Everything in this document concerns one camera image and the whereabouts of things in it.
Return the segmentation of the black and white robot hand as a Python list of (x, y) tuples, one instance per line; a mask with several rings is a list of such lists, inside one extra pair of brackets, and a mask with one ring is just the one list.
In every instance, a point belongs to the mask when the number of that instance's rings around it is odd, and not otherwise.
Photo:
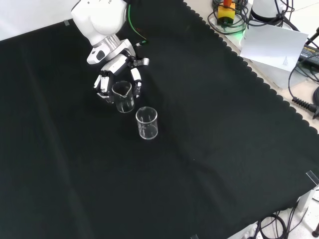
[(94, 90), (96, 94), (101, 97), (106, 103), (113, 104), (114, 96), (112, 86), (114, 85), (114, 77), (118, 75), (123, 69), (128, 67), (133, 78), (133, 96), (138, 98), (141, 95), (142, 78), (138, 70), (139, 66), (149, 65), (149, 58), (136, 58), (128, 52), (123, 51), (111, 61), (109, 61), (99, 72), (99, 75), (94, 83)]

